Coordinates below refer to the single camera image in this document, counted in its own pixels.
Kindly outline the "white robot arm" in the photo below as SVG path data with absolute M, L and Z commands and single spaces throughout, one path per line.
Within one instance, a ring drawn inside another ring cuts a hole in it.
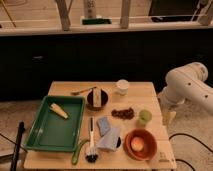
M 158 96 L 160 105 L 170 108 L 188 99 L 213 115 L 213 87 L 205 83 L 207 78 L 208 69 L 200 62 L 170 70 L 165 77 L 166 86 Z

